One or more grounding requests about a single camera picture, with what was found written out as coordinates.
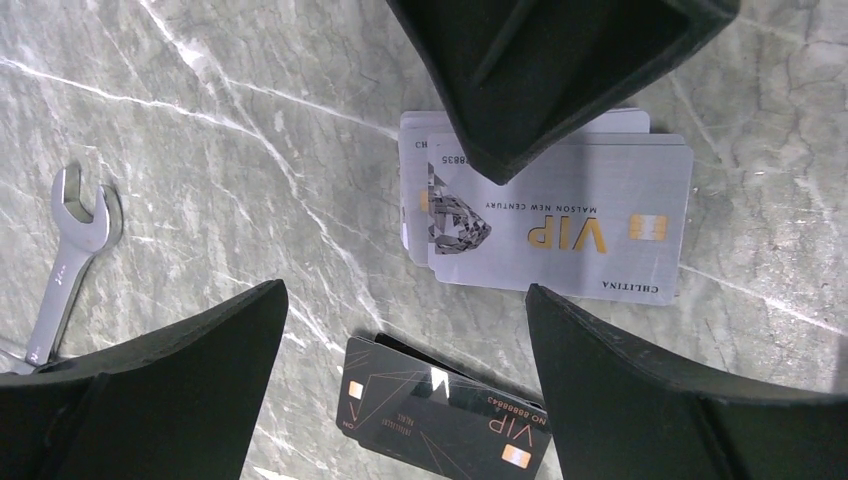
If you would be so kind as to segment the black credit card stack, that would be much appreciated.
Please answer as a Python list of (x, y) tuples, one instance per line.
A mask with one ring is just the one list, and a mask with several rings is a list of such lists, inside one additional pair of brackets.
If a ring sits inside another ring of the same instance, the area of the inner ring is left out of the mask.
[(357, 336), (336, 424), (364, 448), (449, 479), (533, 479), (552, 440), (537, 406)]

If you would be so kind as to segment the silver credit card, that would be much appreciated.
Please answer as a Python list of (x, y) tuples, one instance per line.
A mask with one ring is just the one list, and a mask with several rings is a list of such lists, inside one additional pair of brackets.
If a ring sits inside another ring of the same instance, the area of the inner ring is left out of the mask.
[(471, 167), (442, 111), (404, 113), (398, 148), (404, 244), (439, 281), (673, 301), (694, 154), (644, 111), (601, 115), (503, 185)]

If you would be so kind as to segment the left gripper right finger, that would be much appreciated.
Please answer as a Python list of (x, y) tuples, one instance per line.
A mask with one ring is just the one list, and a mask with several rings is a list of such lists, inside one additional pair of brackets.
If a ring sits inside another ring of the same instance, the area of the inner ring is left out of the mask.
[(843, 479), (847, 399), (687, 359), (532, 285), (527, 322), (567, 479)]

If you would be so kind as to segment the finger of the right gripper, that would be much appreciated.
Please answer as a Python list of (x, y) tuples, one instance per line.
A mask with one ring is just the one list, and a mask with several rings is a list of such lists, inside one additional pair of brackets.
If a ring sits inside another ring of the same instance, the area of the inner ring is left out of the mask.
[(677, 68), (740, 8), (714, 0), (390, 3), (471, 166), (499, 185)]

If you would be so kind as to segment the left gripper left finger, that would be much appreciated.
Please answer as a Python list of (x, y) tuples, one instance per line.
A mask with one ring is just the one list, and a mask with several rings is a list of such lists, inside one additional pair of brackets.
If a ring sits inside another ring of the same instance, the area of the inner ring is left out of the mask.
[(263, 282), (195, 316), (1, 377), (5, 479), (236, 479), (282, 340)]

